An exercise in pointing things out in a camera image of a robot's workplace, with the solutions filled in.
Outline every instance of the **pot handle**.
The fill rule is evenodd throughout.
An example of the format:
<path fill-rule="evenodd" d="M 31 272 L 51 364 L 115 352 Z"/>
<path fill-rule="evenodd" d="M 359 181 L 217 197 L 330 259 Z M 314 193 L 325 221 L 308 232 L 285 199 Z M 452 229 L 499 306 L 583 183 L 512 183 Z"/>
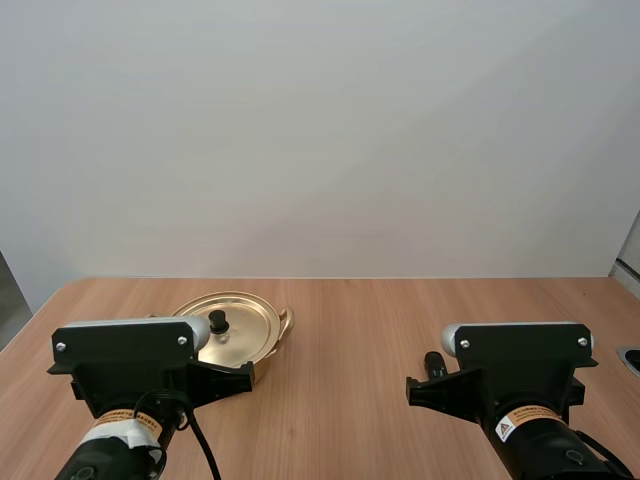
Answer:
<path fill-rule="evenodd" d="M 293 326 L 295 325 L 293 310 L 290 308 L 285 308 L 282 312 L 280 312 L 280 335 L 278 335 L 278 341 L 273 346 L 273 349 L 267 353 L 265 358 L 270 357 L 278 350 L 282 348 L 282 344 L 289 338 L 291 334 L 291 330 L 293 330 Z"/>

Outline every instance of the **metal lid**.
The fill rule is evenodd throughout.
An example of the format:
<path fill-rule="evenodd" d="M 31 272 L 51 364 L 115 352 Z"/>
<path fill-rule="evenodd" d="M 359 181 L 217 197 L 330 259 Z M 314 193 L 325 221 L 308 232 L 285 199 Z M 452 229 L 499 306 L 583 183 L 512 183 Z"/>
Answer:
<path fill-rule="evenodd" d="M 256 363 L 273 350 L 280 334 L 280 317 L 275 309 L 250 293 L 205 295 L 173 315 L 208 318 L 211 338 L 198 353 L 198 360 L 225 367 L 239 367 L 248 361 Z"/>

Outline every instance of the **table surface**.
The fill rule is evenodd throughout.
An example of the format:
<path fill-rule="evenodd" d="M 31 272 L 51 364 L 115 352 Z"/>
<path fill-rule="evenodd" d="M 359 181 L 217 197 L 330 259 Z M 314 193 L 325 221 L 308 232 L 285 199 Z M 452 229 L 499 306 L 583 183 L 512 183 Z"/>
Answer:
<path fill-rule="evenodd" d="M 614 279 L 92 278 L 58 291 L 0 353 L 2 477 L 54 478 L 93 423 L 70 378 L 46 373 L 57 327 L 170 314 L 222 290 L 291 307 L 297 322 L 254 392 L 196 411 L 224 480 L 507 479 L 477 425 L 405 398 L 405 378 L 425 378 L 422 359 L 445 325 L 507 321 L 592 330 L 600 365 L 577 373 L 586 405 L 572 409 L 572 426 L 640 475 L 640 378 L 615 351 L 640 345 L 640 302 Z M 168 454 L 163 480 L 211 478 L 190 431 Z"/>

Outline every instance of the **yellow label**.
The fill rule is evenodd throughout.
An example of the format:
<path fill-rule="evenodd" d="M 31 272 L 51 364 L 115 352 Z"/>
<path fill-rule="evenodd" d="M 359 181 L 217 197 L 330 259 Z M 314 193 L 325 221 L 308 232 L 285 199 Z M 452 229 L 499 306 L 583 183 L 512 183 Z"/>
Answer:
<path fill-rule="evenodd" d="M 133 410 L 129 409 L 120 409 L 120 410 L 111 410 L 110 412 L 102 415 L 95 423 L 94 427 L 98 425 L 104 425 L 105 423 L 114 423 L 121 422 L 122 420 L 131 420 L 133 418 Z M 149 415 L 138 412 L 137 420 L 144 425 L 147 430 L 151 432 L 151 434 L 158 439 L 160 434 L 162 433 L 162 426 L 156 422 Z"/>
<path fill-rule="evenodd" d="M 541 407 L 540 405 L 528 405 L 526 407 L 516 408 L 502 417 L 502 420 L 500 420 L 498 425 L 496 425 L 496 433 L 500 440 L 506 442 L 509 435 L 511 435 L 520 425 L 530 422 L 531 420 L 538 420 L 541 418 L 548 418 L 558 422 L 562 421 L 562 419 L 553 410 L 547 407 Z"/>

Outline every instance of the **gold pot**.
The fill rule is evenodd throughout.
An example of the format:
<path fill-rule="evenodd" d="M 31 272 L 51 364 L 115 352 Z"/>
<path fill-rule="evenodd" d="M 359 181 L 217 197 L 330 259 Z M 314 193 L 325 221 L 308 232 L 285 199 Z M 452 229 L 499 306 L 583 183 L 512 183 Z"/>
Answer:
<path fill-rule="evenodd" d="M 198 352 L 198 360 L 224 367 L 239 367 L 251 361 L 255 383 L 265 374 L 269 359 L 282 348 L 294 326 L 290 308 L 278 315 L 266 300 L 242 292 L 219 292 L 196 298 L 173 316 L 208 318 L 211 337 Z"/>

